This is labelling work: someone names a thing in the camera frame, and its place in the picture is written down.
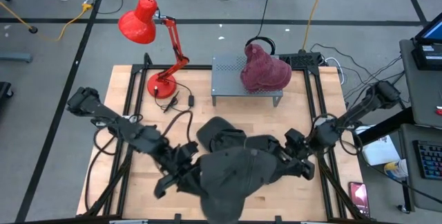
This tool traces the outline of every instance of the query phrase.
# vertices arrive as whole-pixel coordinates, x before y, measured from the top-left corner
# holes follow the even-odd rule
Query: maroon cloth
[[[288,85],[291,79],[290,65],[272,58],[257,44],[249,44],[244,52],[247,63],[241,71],[241,81],[248,91],[274,91]]]

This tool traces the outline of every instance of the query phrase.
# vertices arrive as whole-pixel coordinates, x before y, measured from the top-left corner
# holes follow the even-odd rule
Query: keyboard
[[[422,178],[442,180],[442,142],[413,141]]]

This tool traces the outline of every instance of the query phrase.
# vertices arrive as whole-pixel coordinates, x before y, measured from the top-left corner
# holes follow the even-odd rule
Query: wooden tabletop
[[[122,113],[124,108],[130,72],[131,66],[114,66],[113,68],[104,104],[117,113]],[[158,72],[149,70],[147,78]],[[235,128],[244,130],[248,136],[270,134],[279,139],[281,144],[285,143],[284,133],[290,128],[297,129],[304,135],[309,133],[311,118],[302,72],[292,72],[291,81],[284,88],[284,96],[278,107],[273,107],[271,97],[218,97],[217,106],[212,106],[210,70],[182,69],[176,72],[174,76],[179,83],[188,86],[195,96],[191,126],[191,139],[193,140],[197,140],[197,130],[214,116],[220,116],[228,120]],[[337,116],[342,115],[346,110],[336,68],[320,67],[320,78],[327,111]],[[133,101],[131,102],[131,113],[135,107],[139,80],[139,76],[137,76]],[[319,114],[313,77],[311,77],[311,83],[317,114]],[[186,109],[189,92],[181,86],[178,86],[177,89],[180,90],[180,95],[176,108]],[[158,102],[167,104],[169,100],[158,100]],[[141,114],[144,116],[142,124],[156,124],[158,129],[162,131],[177,112],[163,113],[155,104],[153,97],[145,91]],[[167,137],[171,141],[172,147],[186,142],[188,121],[188,116],[182,116],[169,131]],[[110,134],[107,131],[102,131],[97,141],[103,146],[109,138]],[[344,133],[343,139],[353,142],[350,133]],[[108,148],[109,151],[114,149],[115,144]],[[205,153],[202,146],[199,146],[199,149],[200,152],[196,157]],[[348,182],[362,182],[358,160],[357,157],[346,154],[340,145],[336,145],[335,152],[340,182],[347,191]],[[91,159],[96,153],[97,149],[93,148]],[[315,157],[311,156],[309,160],[317,164]],[[104,154],[97,159],[91,173],[90,205],[107,186],[112,162],[113,157]],[[181,213],[183,219],[205,219],[200,209],[199,198],[190,194],[177,193],[176,187],[170,187],[166,192],[166,196],[159,200],[156,199],[153,195],[153,189],[157,180],[161,177],[161,173],[148,155],[134,153],[123,213],[124,218],[173,219],[175,213]],[[334,216],[338,216],[336,195],[330,184],[329,188]],[[116,212],[118,195],[119,186],[114,191],[112,213]],[[83,189],[77,213],[84,212]],[[246,199],[241,220],[271,221],[275,219],[276,215],[282,216],[284,221],[327,220],[317,166],[313,180],[308,181],[304,178],[284,176],[271,185],[261,187]]]

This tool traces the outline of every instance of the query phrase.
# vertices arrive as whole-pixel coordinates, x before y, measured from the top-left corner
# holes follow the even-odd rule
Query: concrete floor
[[[43,23],[72,19],[81,10],[83,1],[13,0],[8,5],[33,21],[32,25],[37,26],[40,33],[56,37],[63,24]],[[275,21],[275,24],[263,26],[261,35],[276,42],[277,53],[294,53],[300,48],[305,22],[299,20],[308,19],[313,2],[269,0],[266,19],[296,20],[291,23]],[[97,15],[81,63],[77,64],[73,90],[78,86],[91,86],[105,95],[113,65],[141,63],[144,52],[151,55],[155,64],[174,62],[166,28],[157,28],[157,39],[148,46],[130,42],[119,33],[116,19],[133,9],[136,3],[137,0],[124,0],[119,12]],[[197,19],[192,24],[178,26],[183,52],[191,58],[192,64],[210,64],[212,55],[243,52],[246,40],[254,37],[259,29],[256,20],[262,17],[265,0],[158,0],[158,3],[164,15]],[[418,3],[427,20],[442,11],[441,0],[418,0]],[[103,0],[100,11],[111,11],[118,6],[119,0]],[[11,82],[15,90],[15,96],[0,115],[0,164],[3,165],[0,167],[0,223],[16,219],[69,71],[75,57],[78,59],[81,54],[78,50],[89,16],[87,12],[79,24],[68,27],[60,42],[52,43],[31,35],[0,9],[0,50],[28,52],[34,57],[30,64],[0,62],[0,81]],[[220,26],[223,19],[232,24]],[[409,39],[421,29],[411,0],[320,0],[314,19],[325,21],[313,24],[307,48],[315,43],[335,46],[372,73],[398,57],[399,40]],[[315,50],[325,57],[335,57],[342,66],[357,70],[363,78],[368,77],[348,58],[320,47]],[[397,62],[378,78],[402,70],[402,63]],[[347,82],[343,91],[346,93],[359,82],[354,72],[344,70],[344,73]],[[396,86],[407,99],[405,80],[401,79]],[[398,107],[376,111],[363,121],[376,124],[398,111]],[[85,119],[62,115],[27,221],[75,215],[90,158],[93,131],[93,126]],[[369,168],[361,169],[374,218],[397,223],[432,223],[442,217],[441,213],[423,209],[410,215],[400,213],[395,209],[395,205],[403,203],[400,185]]]

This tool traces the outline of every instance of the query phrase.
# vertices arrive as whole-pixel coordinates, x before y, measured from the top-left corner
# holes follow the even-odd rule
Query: phone screen
[[[358,207],[362,214],[370,217],[369,207],[368,207],[368,195],[365,184],[363,183],[350,183],[350,197],[353,203]]]

